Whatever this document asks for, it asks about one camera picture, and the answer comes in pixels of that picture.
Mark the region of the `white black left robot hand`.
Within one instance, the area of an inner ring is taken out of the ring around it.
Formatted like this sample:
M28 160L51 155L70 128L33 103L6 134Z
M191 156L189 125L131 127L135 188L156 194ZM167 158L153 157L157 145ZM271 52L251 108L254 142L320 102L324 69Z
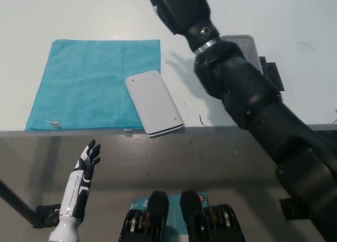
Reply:
M94 167L101 160L100 149L101 145L93 139L80 154L68 178L58 215L59 223L51 232L49 241L80 240L78 228L84 219Z

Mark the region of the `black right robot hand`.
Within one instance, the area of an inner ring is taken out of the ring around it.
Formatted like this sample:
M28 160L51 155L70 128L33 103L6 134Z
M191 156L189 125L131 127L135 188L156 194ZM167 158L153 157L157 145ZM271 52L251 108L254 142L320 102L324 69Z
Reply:
M174 34L186 38L191 51L196 51L220 35L210 19L207 0L150 0L158 17Z

